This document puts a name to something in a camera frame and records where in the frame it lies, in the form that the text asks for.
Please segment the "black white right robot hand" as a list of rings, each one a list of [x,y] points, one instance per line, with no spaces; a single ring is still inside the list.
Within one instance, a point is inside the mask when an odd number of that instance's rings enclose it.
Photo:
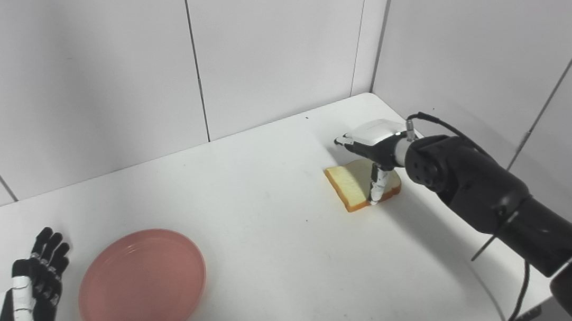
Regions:
[[[338,136],[334,144],[371,161],[371,185],[367,199],[375,205],[383,200],[392,171],[404,167],[407,148],[416,139],[411,121],[399,123],[380,119],[361,124]]]

